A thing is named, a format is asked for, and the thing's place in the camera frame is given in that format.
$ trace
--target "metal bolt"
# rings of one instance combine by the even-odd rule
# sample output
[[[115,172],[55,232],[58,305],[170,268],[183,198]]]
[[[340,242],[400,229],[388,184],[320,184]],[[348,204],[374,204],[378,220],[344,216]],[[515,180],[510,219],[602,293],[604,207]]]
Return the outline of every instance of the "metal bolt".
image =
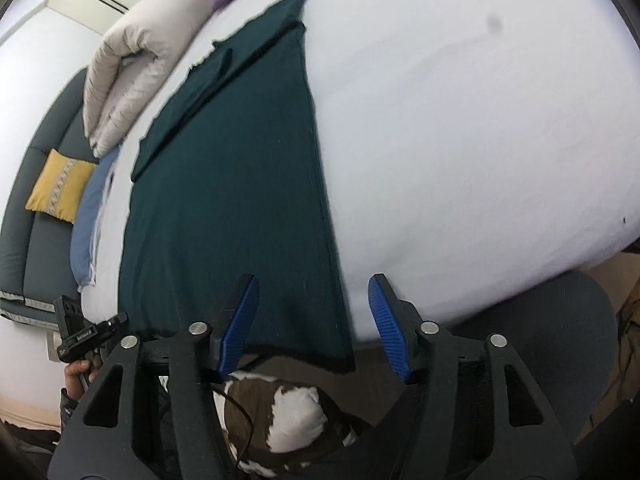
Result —
[[[193,335],[200,335],[200,334],[204,334],[208,328],[209,327],[207,326],[206,323],[203,323],[201,321],[196,321],[189,327],[189,332]]]
[[[123,348],[133,348],[137,344],[138,338],[134,335],[123,337],[122,341],[120,342],[120,346],[122,346]]]
[[[497,346],[498,348],[504,348],[507,346],[507,338],[500,334],[493,334],[489,341],[491,341],[492,345]]]
[[[420,325],[420,330],[422,330],[425,334],[434,335],[440,331],[440,327],[433,321],[425,321]]]

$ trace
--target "blue rubber fingertip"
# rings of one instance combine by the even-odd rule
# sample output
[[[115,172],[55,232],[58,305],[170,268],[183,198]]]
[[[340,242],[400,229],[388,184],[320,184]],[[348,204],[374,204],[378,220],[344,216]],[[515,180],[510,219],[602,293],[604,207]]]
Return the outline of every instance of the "blue rubber fingertip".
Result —
[[[220,340],[220,359],[217,371],[222,376],[229,375],[238,368],[244,354],[244,344],[249,337],[251,326],[260,302],[258,280],[251,279],[240,299],[238,306]]]
[[[407,362],[406,339],[375,276],[369,280],[369,307],[391,369],[406,381],[411,373]]]

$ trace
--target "hand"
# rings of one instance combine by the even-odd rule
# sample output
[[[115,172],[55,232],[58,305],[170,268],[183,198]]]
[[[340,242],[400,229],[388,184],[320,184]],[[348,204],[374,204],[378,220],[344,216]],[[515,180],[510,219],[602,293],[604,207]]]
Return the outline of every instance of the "hand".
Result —
[[[74,361],[71,364],[65,366],[65,388],[66,394],[75,400],[80,400],[80,397],[84,394],[84,389],[80,383],[80,374],[86,373],[91,370],[89,375],[89,381],[94,382],[97,377],[100,367],[102,366],[102,360],[99,355],[95,355],[93,362],[87,360]]]

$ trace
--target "gray sofa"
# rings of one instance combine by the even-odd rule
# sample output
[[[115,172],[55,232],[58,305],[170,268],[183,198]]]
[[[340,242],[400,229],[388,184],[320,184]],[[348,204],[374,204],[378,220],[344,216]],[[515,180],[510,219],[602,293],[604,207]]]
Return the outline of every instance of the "gray sofa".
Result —
[[[52,148],[97,162],[82,126],[86,70],[62,91],[38,127],[22,160],[0,230],[0,316],[56,329],[53,302],[63,294],[79,299],[71,272],[72,225],[24,206]]]

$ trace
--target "yellow pillow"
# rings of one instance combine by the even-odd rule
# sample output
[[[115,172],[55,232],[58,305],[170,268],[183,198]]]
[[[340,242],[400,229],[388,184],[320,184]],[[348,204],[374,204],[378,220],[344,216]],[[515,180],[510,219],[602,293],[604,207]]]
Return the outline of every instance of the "yellow pillow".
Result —
[[[73,223],[84,186],[95,168],[95,164],[68,158],[51,150],[26,208]]]

